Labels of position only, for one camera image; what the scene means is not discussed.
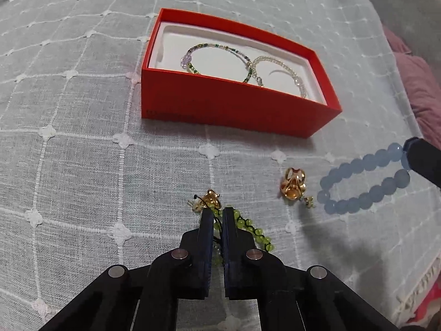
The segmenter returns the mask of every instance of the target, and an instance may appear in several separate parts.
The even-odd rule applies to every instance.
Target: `gold earring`
[[[302,169],[288,168],[284,180],[280,184],[280,191],[286,199],[300,200],[309,208],[314,207],[313,197],[305,196],[306,174]]]
[[[220,194],[216,194],[216,192],[213,189],[207,190],[207,194],[205,194],[203,197],[201,197],[197,202],[188,201],[188,205],[191,206],[191,209],[193,209],[196,213],[201,213],[202,210],[206,207],[214,207],[215,209],[220,210],[222,205],[219,201]]]

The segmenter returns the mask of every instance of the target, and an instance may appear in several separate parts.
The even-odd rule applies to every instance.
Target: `pearl bracelet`
[[[372,171],[377,166],[385,167],[390,161],[401,160],[403,169],[398,170],[392,177],[385,178],[381,185],[374,185],[369,192],[361,193],[358,197],[349,200],[335,201],[331,199],[329,190],[342,179],[349,179],[352,174],[360,174],[363,170]],[[317,194],[317,201],[325,205],[328,214],[356,213],[360,209],[367,210],[373,203],[383,200],[385,195],[392,195],[397,188],[405,188],[409,185],[409,163],[406,153],[398,143],[392,143],[387,150],[380,149],[375,154],[367,154],[362,159],[354,159],[351,163],[342,163],[338,168],[329,171],[329,174],[320,181],[322,190]]]
[[[290,67],[285,65],[282,61],[279,61],[278,59],[275,59],[275,58],[272,58],[272,57],[269,57],[269,56],[259,56],[251,64],[252,76],[253,76],[253,78],[255,78],[255,80],[257,81],[259,86],[264,87],[262,79],[257,76],[256,66],[257,66],[257,64],[259,62],[262,62],[262,61],[268,61],[268,62],[275,63],[276,65],[279,65],[280,67],[282,67],[286,71],[288,71],[288,73],[290,74],[290,76],[294,80],[295,85],[300,90],[301,98],[306,98],[306,88],[305,88],[305,85],[304,85],[303,80],[301,79],[301,77],[298,74],[296,74],[296,72],[294,72]]]
[[[190,48],[187,51],[187,53],[184,55],[184,57],[181,58],[181,67],[184,68],[185,70],[190,70],[194,74],[200,74],[200,72],[197,69],[195,69],[194,66],[191,64],[191,54],[194,51],[196,51],[200,48],[205,48],[205,47],[220,48],[222,50],[226,50],[228,52],[231,52],[233,55],[235,55],[237,57],[243,57],[243,59],[246,60],[245,67],[248,70],[248,75],[243,80],[243,82],[248,83],[248,81],[250,80],[251,75],[252,75],[251,60],[248,58],[248,56],[246,56],[245,54],[243,54],[239,50],[236,50],[236,49],[228,47],[228,46],[220,45],[220,44],[198,44],[196,46],[193,46],[192,48]]]

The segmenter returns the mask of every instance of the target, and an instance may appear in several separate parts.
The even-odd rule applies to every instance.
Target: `bed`
[[[187,200],[208,188],[261,226],[285,264],[327,267],[396,324],[439,273],[440,193],[415,173],[355,214],[278,196],[287,167],[303,168],[316,195],[330,168],[421,135],[369,0],[0,4],[0,328],[38,330],[108,266],[139,267],[176,247],[198,224]],[[307,140],[142,120],[140,61],[162,7],[314,49],[343,113]],[[332,191],[351,197],[397,168]],[[256,303],[227,301],[222,286],[215,269],[208,301],[180,302],[178,328],[258,329]]]

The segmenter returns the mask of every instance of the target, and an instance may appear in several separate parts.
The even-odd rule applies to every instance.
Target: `blue bead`
[[[332,182],[332,179],[330,177],[325,176],[325,177],[321,178],[320,186],[323,190],[331,189],[333,184],[334,183]]]
[[[320,190],[317,193],[317,201],[320,204],[325,204],[329,200],[330,197],[331,197],[331,195],[327,190]]]
[[[348,211],[350,214],[354,214],[360,210],[360,201],[356,197],[352,197],[348,200]]]
[[[349,163],[342,163],[339,166],[340,175],[342,178],[350,178],[352,175],[352,167]]]
[[[377,160],[373,154],[366,154],[363,157],[363,166],[365,170],[371,171],[377,167]]]
[[[401,156],[401,165],[405,170],[411,170],[411,167],[409,166],[409,162],[407,160],[407,154],[403,153]]]
[[[403,189],[409,185],[411,181],[411,176],[409,175],[407,170],[400,169],[395,173],[393,179],[395,180],[396,186]]]
[[[379,185],[374,185],[369,190],[369,197],[370,197],[370,200],[372,200],[374,203],[378,203],[378,202],[382,201],[384,198],[384,192],[383,192],[382,187]]]
[[[381,182],[384,195],[392,195],[396,191],[396,183],[392,177],[387,177]]]
[[[359,196],[360,208],[367,210],[372,206],[372,200],[368,193],[361,193]]]
[[[361,159],[354,159],[351,162],[352,172],[355,174],[360,174],[364,170],[363,162]]]
[[[335,203],[335,210],[338,214],[344,214],[348,212],[348,201],[347,200],[339,200]]]
[[[375,159],[377,160],[377,166],[385,167],[390,162],[390,156],[386,149],[377,150],[375,153]]]
[[[389,153],[391,161],[398,162],[401,159],[401,155],[403,154],[403,147],[401,147],[398,143],[392,143],[387,148],[387,152]]]
[[[338,168],[333,168],[329,171],[328,177],[331,178],[334,184],[341,182],[342,176]]]
[[[335,200],[328,200],[325,204],[325,212],[328,214],[334,214],[335,213]]]

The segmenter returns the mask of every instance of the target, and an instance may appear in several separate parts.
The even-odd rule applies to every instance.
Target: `pink pillow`
[[[441,88],[421,57],[394,53],[407,98],[424,138],[441,149]]]
[[[383,30],[392,51],[400,53],[412,53],[411,49],[403,42],[403,40],[384,25]]]

